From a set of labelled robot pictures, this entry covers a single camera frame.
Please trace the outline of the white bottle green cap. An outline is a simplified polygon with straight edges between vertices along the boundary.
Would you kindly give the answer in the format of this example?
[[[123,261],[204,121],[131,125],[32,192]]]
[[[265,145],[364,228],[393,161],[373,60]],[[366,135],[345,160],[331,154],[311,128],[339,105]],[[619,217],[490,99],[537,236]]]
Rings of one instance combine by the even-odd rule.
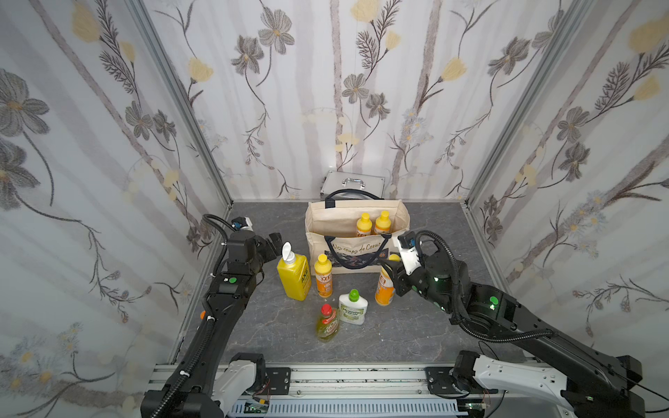
[[[350,290],[339,297],[338,317],[342,322],[353,325],[362,325],[368,310],[368,301],[360,296],[357,289]]]

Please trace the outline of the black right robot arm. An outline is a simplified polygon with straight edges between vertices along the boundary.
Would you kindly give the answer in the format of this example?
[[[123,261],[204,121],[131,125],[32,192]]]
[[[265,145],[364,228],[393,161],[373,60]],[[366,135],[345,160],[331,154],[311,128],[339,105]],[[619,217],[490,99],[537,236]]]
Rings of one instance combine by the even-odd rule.
[[[512,344],[541,363],[502,362],[463,350],[449,378],[459,391],[516,392],[551,402],[578,417],[644,417],[644,399],[632,390],[641,363],[600,353],[531,313],[512,296],[470,280],[467,266],[446,241],[423,230],[393,239],[399,261],[383,261],[395,292],[414,291],[449,315],[449,322],[487,344]]]

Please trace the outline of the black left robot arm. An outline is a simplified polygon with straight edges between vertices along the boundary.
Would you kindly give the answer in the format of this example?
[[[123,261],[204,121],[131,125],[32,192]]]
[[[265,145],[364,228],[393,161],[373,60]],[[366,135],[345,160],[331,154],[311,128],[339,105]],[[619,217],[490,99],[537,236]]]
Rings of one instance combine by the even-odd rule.
[[[213,214],[204,214],[203,221],[221,233],[223,245],[203,297],[204,318],[163,388],[146,391],[140,405],[143,417],[227,417],[247,391],[268,385],[260,354],[236,355],[222,376],[217,373],[233,329],[257,287],[257,276],[282,254],[282,236],[271,233],[263,238],[246,223],[233,225]]]

